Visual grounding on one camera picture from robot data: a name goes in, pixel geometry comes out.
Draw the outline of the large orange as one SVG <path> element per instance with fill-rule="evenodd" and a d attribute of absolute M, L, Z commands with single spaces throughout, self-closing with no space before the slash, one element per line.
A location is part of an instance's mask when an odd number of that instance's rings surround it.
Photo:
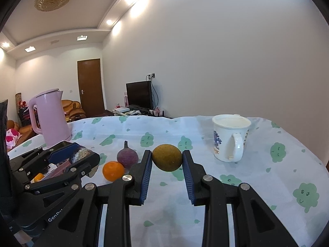
<path fill-rule="evenodd" d="M 125 168 L 119 162 L 107 162 L 102 169 L 104 178 L 107 181 L 114 182 L 125 174 Z"/>

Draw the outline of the purple round turnip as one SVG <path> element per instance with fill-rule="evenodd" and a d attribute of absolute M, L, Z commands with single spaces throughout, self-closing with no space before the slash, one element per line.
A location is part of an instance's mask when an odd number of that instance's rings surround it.
<path fill-rule="evenodd" d="M 127 170 L 130 170 L 133 165 L 138 163 L 138 154 L 135 150 L 128 147 L 128 141 L 124 141 L 123 149 L 117 154 L 117 161 Z"/>

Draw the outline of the pink floral cushion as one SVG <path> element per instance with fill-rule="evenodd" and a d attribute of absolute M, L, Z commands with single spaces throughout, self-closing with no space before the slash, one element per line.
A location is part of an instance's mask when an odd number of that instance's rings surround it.
<path fill-rule="evenodd" d="M 22 136 L 22 134 L 20 134 L 15 129 L 13 129 L 13 128 L 8 129 L 6 132 L 7 149 L 13 149 L 16 146 L 16 144 L 21 136 Z"/>

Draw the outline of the orange leather sofa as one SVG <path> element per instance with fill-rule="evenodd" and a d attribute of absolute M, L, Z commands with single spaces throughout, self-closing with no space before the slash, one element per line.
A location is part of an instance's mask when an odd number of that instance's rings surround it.
<path fill-rule="evenodd" d="M 36 108 L 38 117 L 35 122 L 37 130 L 33 126 L 27 126 L 17 130 L 9 127 L 6 135 L 8 149 L 24 143 L 32 138 L 36 133 L 44 136 L 47 146 L 55 145 L 61 141 L 71 140 L 71 129 L 67 122 L 84 119 L 86 117 L 84 110 L 78 101 L 71 100 L 30 100 L 30 104 Z"/>

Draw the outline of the black television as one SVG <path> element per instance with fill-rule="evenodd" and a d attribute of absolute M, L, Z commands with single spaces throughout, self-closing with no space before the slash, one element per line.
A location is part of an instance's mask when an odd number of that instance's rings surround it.
<path fill-rule="evenodd" d="M 131 108 L 153 109 L 150 81 L 126 83 L 128 105 Z"/>

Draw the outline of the white floral mug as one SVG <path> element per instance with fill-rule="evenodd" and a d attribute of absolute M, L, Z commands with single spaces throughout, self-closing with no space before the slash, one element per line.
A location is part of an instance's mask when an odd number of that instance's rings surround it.
<path fill-rule="evenodd" d="M 239 114 L 220 114 L 212 118 L 214 156 L 222 162 L 239 162 L 251 121 Z"/>

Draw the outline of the small orange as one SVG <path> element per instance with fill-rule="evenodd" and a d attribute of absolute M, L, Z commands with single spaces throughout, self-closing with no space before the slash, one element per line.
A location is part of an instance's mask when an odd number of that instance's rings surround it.
<path fill-rule="evenodd" d="M 43 180 L 45 178 L 45 176 L 42 173 L 38 173 L 35 177 L 34 177 L 34 183 L 36 182 L 40 182 L 41 180 Z"/>

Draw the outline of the tv stand with clutter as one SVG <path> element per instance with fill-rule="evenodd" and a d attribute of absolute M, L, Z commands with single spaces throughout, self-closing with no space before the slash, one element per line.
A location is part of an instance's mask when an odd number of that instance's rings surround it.
<path fill-rule="evenodd" d="M 124 106 L 117 106 L 116 108 L 110 110 L 114 115 L 120 116 L 133 116 L 133 115 L 145 115 L 151 117 L 164 117 L 167 118 L 164 110 L 156 107 L 156 109 L 147 109 L 141 108 L 138 106 L 133 106 L 132 108 L 124 107 Z"/>

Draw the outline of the pink biscuit tin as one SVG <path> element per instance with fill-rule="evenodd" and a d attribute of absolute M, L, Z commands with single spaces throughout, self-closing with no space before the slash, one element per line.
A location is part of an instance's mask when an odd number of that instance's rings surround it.
<path fill-rule="evenodd" d="M 43 180 L 50 179 L 63 174 L 65 169 L 70 165 L 71 163 L 69 159 L 66 159 L 58 164 L 50 163 L 40 173 L 45 176 Z"/>

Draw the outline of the brown wooden door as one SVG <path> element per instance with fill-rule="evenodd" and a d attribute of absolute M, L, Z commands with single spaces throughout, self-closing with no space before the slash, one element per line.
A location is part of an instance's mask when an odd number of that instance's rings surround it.
<path fill-rule="evenodd" d="M 77 64 L 81 106 L 87 117 L 98 116 L 105 110 L 100 59 L 81 60 Z"/>

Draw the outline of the pink electric kettle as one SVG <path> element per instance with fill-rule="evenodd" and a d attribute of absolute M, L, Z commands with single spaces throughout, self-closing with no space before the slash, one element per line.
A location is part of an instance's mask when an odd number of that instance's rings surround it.
<path fill-rule="evenodd" d="M 54 146 L 71 139 L 61 98 L 63 91 L 51 89 L 44 91 L 28 102 L 32 129 L 44 137 L 47 146 Z"/>

